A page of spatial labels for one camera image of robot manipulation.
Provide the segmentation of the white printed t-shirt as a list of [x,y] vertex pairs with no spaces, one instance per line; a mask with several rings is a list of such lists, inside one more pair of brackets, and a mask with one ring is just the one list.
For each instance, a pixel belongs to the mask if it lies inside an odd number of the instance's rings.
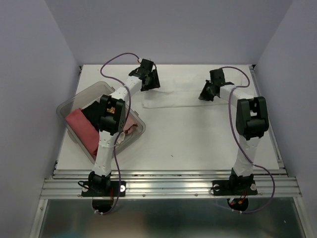
[[228,102],[215,97],[213,101],[203,101],[199,95],[206,83],[201,74],[189,76],[165,76],[160,80],[160,88],[144,93],[142,106],[146,109],[180,108],[226,105]]

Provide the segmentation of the clear plastic storage bin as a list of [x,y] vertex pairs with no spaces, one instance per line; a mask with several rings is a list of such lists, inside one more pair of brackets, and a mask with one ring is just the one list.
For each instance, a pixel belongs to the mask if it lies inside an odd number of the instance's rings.
[[[95,101],[99,101],[102,95],[108,95],[114,92],[115,89],[109,86],[104,81],[99,81],[90,87],[84,89],[83,91],[76,94],[73,98],[65,101],[60,104],[57,109],[57,115],[63,120],[66,125],[67,133],[70,139],[77,145],[78,148],[85,154],[85,158],[91,164],[95,163],[95,156],[89,154],[86,147],[83,145],[82,141],[76,135],[76,133],[72,130],[71,126],[66,122],[66,117],[75,109],[81,108],[84,109]],[[131,110],[129,116],[137,123],[136,129],[128,136],[125,137],[123,142],[121,142],[116,147],[116,152],[120,153],[128,146],[130,146],[133,142],[135,142],[146,130],[145,123],[139,118],[139,115]]]

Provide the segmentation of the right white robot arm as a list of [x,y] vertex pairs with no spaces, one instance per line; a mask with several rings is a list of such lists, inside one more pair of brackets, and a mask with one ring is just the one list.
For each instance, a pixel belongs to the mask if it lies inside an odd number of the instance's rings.
[[266,100],[244,91],[243,85],[226,81],[223,68],[210,71],[199,99],[213,101],[220,98],[228,102],[228,108],[236,109],[236,116],[230,116],[230,128],[238,153],[229,179],[212,181],[211,194],[215,196],[256,195],[254,181],[254,160],[260,139],[269,129]]

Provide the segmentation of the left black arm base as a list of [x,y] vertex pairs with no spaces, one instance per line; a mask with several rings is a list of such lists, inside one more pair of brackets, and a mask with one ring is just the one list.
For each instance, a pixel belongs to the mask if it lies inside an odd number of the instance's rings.
[[91,172],[88,180],[78,181],[82,188],[83,197],[124,197],[126,193],[126,181],[111,180],[110,175],[99,176]]

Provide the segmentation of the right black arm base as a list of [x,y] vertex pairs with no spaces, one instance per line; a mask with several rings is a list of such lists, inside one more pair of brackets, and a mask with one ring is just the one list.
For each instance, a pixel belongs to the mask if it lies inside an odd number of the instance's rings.
[[215,196],[257,195],[257,186],[254,175],[238,176],[232,169],[229,179],[213,180],[210,194]]

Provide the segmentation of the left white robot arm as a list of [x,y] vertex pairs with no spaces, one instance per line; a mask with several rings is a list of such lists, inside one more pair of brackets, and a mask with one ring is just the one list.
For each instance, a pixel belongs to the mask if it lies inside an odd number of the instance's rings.
[[126,103],[138,91],[160,87],[156,64],[142,59],[140,66],[128,74],[126,82],[110,95],[103,95],[99,101],[99,145],[95,164],[88,176],[86,189],[94,196],[110,194],[111,161],[116,139],[123,132],[127,121]]

